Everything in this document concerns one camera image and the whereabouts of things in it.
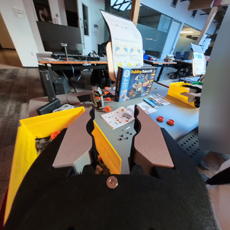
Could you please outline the black computer tower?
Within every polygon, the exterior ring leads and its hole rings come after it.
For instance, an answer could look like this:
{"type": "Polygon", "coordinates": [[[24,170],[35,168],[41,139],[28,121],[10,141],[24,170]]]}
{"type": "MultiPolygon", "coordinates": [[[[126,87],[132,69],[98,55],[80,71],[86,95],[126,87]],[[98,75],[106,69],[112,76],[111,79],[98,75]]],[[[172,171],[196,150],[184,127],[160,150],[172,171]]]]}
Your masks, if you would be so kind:
{"type": "Polygon", "coordinates": [[[65,76],[58,76],[54,80],[53,86],[56,95],[67,94],[69,92],[69,84],[65,76]]]}

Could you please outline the black computer monitor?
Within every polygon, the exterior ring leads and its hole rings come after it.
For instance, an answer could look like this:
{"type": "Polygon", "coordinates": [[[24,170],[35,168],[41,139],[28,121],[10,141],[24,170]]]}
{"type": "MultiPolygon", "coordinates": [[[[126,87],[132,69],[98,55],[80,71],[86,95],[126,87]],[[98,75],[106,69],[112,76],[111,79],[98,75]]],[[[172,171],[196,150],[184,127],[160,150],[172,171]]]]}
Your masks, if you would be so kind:
{"type": "Polygon", "coordinates": [[[44,51],[68,55],[83,53],[81,30],[78,27],[58,25],[49,22],[37,21],[44,51]]]}

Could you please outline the yellow plastic parts bin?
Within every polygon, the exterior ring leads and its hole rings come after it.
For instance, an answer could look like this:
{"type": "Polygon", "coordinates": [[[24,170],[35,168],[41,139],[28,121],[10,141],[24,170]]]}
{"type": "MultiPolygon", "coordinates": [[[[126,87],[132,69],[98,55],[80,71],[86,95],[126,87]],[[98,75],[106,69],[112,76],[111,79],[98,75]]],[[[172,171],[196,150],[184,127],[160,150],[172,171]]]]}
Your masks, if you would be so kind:
{"type": "MultiPolygon", "coordinates": [[[[84,107],[78,107],[65,111],[49,113],[20,120],[20,127],[14,148],[14,155],[8,186],[6,208],[4,212],[4,224],[6,223],[15,198],[16,192],[27,171],[38,157],[35,148],[35,138],[44,138],[55,131],[67,128],[75,119],[85,112],[84,107]]],[[[122,160],[99,126],[94,121],[92,132],[99,157],[110,169],[111,174],[121,173],[122,160]]]]}

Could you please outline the grey desk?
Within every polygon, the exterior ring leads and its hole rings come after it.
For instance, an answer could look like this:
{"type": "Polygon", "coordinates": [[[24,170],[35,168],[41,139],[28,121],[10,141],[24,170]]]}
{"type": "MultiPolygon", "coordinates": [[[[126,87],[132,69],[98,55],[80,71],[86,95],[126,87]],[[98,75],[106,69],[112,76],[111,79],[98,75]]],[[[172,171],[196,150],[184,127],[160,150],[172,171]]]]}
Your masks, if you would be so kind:
{"type": "MultiPolygon", "coordinates": [[[[161,95],[165,97],[168,101],[171,101],[172,104],[167,106],[162,106],[156,108],[156,112],[150,114],[149,116],[159,124],[160,127],[164,128],[174,140],[178,141],[182,137],[184,137],[187,133],[192,131],[194,128],[198,126],[198,119],[199,119],[199,109],[194,108],[190,105],[185,104],[184,102],[179,101],[171,96],[169,96],[168,88],[164,87],[160,84],[153,83],[153,89],[150,91],[150,95],[161,95]],[[157,122],[157,117],[162,116],[164,117],[163,122],[157,122]],[[172,119],[175,121],[174,125],[168,125],[167,120],[172,119]]],[[[85,92],[79,93],[71,93],[66,95],[57,95],[57,98],[60,99],[61,104],[70,102],[75,108],[84,106],[85,110],[93,106],[91,102],[89,103],[80,103],[76,96],[86,94],[85,92]]],[[[139,97],[136,99],[131,99],[123,102],[117,102],[114,98],[111,98],[113,102],[106,103],[105,105],[113,106],[112,111],[119,107],[127,107],[129,105],[135,105],[143,102],[145,97],[139,97]]],[[[37,109],[44,106],[49,102],[47,97],[40,97],[34,98],[29,101],[29,117],[37,116],[37,109]]],[[[99,126],[101,131],[104,133],[106,138],[109,140],[111,145],[114,147],[118,155],[122,160],[121,164],[121,174],[129,174],[129,164],[128,164],[128,157],[130,156],[130,145],[132,142],[132,136],[135,134],[135,130],[133,128],[134,121],[130,122],[128,125],[124,125],[120,128],[112,130],[107,123],[101,118],[101,114],[105,113],[104,110],[97,110],[95,109],[95,119],[94,121],[99,126]],[[122,129],[130,127],[128,131],[133,133],[133,135],[126,135],[127,131],[122,131],[122,129]],[[128,139],[119,140],[119,135],[123,134],[128,139]]]]}

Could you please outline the wooden office desk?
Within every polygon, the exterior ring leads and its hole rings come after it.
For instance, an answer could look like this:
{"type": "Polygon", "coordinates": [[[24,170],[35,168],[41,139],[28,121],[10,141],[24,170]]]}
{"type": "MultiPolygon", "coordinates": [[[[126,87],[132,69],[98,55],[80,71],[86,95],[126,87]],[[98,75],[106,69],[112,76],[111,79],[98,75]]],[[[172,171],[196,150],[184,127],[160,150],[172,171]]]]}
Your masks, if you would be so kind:
{"type": "Polygon", "coordinates": [[[83,85],[79,83],[76,78],[75,71],[82,70],[98,70],[98,85],[102,87],[102,74],[101,72],[106,72],[108,75],[108,62],[107,59],[94,59],[88,60],[87,56],[82,56],[82,58],[77,58],[74,55],[70,55],[68,59],[65,55],[58,54],[45,54],[37,53],[37,59],[39,63],[39,71],[46,71],[49,73],[51,82],[54,84],[54,73],[57,72],[58,75],[63,76],[71,87],[75,90],[72,78],[78,85],[83,85]]]}

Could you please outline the black box device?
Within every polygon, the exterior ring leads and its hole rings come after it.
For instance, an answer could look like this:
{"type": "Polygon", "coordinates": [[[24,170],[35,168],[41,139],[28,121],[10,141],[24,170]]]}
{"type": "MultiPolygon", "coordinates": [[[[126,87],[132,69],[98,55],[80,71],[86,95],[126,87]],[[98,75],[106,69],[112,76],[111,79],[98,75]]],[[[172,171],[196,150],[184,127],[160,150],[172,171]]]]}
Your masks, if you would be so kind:
{"type": "Polygon", "coordinates": [[[52,113],[53,110],[58,109],[60,107],[61,107],[60,99],[55,99],[52,102],[49,102],[46,105],[38,108],[36,111],[38,115],[45,115],[45,114],[52,113]]]}

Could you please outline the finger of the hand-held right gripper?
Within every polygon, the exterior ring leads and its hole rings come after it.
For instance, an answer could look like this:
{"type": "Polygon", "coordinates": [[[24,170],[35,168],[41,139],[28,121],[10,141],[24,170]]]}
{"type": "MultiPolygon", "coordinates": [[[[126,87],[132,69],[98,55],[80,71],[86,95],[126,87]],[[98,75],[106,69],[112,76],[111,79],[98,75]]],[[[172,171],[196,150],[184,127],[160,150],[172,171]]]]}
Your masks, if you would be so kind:
{"type": "Polygon", "coordinates": [[[180,94],[188,97],[188,102],[200,103],[201,93],[184,92],[184,93],[180,93],[180,94]]]}

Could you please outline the brown office table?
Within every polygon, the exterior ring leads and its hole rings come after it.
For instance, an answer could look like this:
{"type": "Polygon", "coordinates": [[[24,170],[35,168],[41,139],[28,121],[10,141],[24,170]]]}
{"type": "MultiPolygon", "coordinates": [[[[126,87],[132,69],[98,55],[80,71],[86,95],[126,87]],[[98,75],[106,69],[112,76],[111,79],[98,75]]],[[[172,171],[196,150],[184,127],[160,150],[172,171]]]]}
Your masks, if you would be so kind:
{"type": "Polygon", "coordinates": [[[148,59],[143,59],[143,62],[144,64],[148,64],[148,65],[151,65],[153,67],[158,67],[158,68],[161,68],[160,69],[160,72],[159,72],[159,75],[158,75],[158,80],[155,80],[155,81],[159,81],[160,77],[161,77],[161,74],[163,72],[163,69],[165,67],[169,67],[170,65],[175,65],[177,64],[177,62],[175,61],[172,61],[172,62],[167,62],[167,61],[164,61],[164,60],[161,60],[161,59],[158,59],[157,61],[154,61],[154,60],[148,60],[148,59]]]}

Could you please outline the small yellow bin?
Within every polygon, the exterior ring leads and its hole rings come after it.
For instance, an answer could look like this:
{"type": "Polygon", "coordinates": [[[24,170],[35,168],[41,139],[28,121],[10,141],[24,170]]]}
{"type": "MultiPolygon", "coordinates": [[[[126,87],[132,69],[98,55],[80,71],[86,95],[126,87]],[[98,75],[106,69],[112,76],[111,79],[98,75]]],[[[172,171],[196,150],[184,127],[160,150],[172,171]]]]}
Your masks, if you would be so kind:
{"type": "Polygon", "coordinates": [[[189,93],[201,93],[202,84],[199,83],[185,83],[185,82],[176,82],[171,83],[168,89],[168,95],[178,99],[181,102],[184,102],[187,105],[190,105],[194,108],[199,108],[199,103],[188,102],[188,97],[181,95],[180,93],[189,92],[189,93]]]}

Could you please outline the black upright device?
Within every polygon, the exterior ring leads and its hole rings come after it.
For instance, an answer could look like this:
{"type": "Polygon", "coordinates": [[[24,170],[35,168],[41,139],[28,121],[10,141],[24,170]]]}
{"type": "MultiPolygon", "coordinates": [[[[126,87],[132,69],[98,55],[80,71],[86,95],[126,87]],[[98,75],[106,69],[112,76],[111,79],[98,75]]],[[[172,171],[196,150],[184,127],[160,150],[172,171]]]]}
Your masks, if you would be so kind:
{"type": "Polygon", "coordinates": [[[50,74],[48,70],[39,70],[40,79],[42,82],[42,89],[44,96],[48,97],[49,102],[56,100],[56,94],[51,82],[50,74]]]}

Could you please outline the blue robot kit box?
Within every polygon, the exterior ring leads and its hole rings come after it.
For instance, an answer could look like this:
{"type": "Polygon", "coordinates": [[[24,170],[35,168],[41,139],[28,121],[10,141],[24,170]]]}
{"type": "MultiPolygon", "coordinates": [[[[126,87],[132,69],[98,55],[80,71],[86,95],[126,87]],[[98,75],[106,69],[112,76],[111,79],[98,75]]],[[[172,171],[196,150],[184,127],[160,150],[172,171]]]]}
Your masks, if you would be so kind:
{"type": "Polygon", "coordinates": [[[117,71],[115,100],[122,102],[148,96],[157,67],[119,66],[117,71]]]}

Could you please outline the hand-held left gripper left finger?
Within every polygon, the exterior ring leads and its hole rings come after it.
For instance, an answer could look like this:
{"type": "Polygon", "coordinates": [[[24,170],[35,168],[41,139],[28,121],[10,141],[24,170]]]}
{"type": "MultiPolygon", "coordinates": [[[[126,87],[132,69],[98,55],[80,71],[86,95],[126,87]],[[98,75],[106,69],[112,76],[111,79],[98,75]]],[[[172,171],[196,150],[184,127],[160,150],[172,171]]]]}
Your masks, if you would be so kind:
{"type": "Polygon", "coordinates": [[[94,118],[95,109],[89,107],[68,126],[53,168],[73,167],[80,174],[84,166],[95,164],[94,118]]]}

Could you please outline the small curled white poster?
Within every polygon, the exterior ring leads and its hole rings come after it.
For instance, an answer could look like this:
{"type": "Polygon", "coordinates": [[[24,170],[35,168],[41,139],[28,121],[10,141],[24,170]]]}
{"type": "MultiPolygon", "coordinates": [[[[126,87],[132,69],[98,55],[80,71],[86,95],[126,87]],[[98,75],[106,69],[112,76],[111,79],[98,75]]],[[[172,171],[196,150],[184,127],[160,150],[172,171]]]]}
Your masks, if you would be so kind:
{"type": "Polygon", "coordinates": [[[202,47],[191,43],[193,50],[192,73],[194,77],[204,75],[206,73],[206,58],[202,47]]]}

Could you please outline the instruction booklet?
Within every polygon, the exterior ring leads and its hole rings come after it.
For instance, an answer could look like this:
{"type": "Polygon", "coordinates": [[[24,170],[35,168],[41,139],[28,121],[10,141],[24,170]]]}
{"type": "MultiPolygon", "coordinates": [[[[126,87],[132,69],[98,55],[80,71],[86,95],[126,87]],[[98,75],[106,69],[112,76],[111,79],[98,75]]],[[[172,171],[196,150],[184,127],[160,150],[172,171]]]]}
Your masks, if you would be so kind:
{"type": "Polygon", "coordinates": [[[101,115],[101,118],[110,126],[111,129],[119,128],[134,120],[135,105],[119,107],[114,111],[101,115]]]}

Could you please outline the partly built toy robot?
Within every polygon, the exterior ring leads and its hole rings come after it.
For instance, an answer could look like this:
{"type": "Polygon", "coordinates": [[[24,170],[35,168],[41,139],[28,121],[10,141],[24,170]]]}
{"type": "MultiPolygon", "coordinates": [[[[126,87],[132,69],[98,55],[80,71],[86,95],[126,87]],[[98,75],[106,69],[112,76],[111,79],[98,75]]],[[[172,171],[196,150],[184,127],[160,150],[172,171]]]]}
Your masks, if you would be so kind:
{"type": "Polygon", "coordinates": [[[113,102],[110,97],[107,96],[109,94],[108,87],[101,89],[100,87],[92,87],[92,91],[90,94],[90,100],[93,105],[99,110],[104,110],[105,112],[111,112],[111,108],[113,106],[105,105],[106,103],[113,102]]]}

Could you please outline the blue cover booklet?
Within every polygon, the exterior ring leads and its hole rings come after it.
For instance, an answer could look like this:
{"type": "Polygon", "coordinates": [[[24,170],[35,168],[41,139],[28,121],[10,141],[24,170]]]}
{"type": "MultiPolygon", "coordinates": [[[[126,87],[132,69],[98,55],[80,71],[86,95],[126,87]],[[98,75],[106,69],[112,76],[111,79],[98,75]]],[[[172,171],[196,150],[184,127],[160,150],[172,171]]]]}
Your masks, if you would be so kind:
{"type": "Polygon", "coordinates": [[[172,104],[170,101],[167,101],[162,96],[151,95],[148,98],[143,99],[148,105],[152,106],[153,108],[158,108],[162,106],[167,106],[172,104]]]}

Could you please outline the black flat panel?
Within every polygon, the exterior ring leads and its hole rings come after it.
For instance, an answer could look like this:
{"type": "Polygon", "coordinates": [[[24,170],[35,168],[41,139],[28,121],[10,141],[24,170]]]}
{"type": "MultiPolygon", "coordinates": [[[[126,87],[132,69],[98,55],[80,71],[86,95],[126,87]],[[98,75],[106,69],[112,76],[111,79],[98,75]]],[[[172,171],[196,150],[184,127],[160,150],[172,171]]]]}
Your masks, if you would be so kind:
{"type": "Polygon", "coordinates": [[[91,92],[86,92],[86,94],[76,96],[80,103],[92,102],[91,92]]]}

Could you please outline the black foam mat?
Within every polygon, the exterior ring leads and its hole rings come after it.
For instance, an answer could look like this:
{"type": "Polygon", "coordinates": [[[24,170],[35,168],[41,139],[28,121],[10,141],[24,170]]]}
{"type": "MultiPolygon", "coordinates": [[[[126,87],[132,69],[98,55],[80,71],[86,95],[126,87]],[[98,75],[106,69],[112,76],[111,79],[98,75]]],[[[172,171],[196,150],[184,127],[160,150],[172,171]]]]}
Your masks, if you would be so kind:
{"type": "Polygon", "coordinates": [[[189,158],[193,160],[196,166],[200,166],[205,170],[209,170],[208,165],[203,160],[209,151],[199,148],[198,127],[186,134],[177,143],[181,146],[189,158]]]}

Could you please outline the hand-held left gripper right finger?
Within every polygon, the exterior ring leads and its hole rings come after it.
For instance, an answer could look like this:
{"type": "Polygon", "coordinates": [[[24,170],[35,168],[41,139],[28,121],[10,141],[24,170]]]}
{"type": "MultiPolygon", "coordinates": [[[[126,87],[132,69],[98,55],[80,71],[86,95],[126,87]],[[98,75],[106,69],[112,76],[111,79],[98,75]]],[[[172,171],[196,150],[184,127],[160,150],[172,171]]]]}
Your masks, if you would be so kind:
{"type": "Polygon", "coordinates": [[[145,175],[154,175],[155,168],[174,169],[161,127],[139,105],[134,106],[134,130],[129,169],[137,166],[145,175]]]}

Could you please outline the pile of building kit parts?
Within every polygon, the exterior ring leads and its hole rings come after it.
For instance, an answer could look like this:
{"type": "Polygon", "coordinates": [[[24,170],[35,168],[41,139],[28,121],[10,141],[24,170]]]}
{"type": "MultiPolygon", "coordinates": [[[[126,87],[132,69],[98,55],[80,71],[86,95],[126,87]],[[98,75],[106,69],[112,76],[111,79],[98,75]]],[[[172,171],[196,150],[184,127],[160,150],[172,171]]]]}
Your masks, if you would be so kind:
{"type": "MultiPolygon", "coordinates": [[[[44,138],[36,138],[35,139],[35,147],[37,150],[37,154],[40,154],[42,151],[45,150],[45,148],[49,145],[49,143],[54,140],[58,135],[60,131],[55,131],[50,134],[50,136],[44,137],[44,138]]],[[[105,165],[102,158],[99,157],[97,160],[97,165],[95,168],[95,174],[97,175],[108,175],[110,173],[110,169],[105,165]]]]}

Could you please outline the grey battery box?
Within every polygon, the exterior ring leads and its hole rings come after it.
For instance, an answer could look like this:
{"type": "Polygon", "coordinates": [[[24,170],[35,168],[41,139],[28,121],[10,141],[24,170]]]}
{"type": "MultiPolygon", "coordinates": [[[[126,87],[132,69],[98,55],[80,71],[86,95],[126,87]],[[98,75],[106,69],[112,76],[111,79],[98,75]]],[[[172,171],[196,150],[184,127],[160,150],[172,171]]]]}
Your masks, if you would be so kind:
{"type": "Polygon", "coordinates": [[[65,111],[65,110],[69,110],[69,109],[73,109],[74,106],[73,105],[70,105],[70,104],[63,104],[61,105],[61,107],[57,108],[57,109],[54,109],[52,111],[52,113],[54,112],[59,112],[59,111],[65,111]]]}

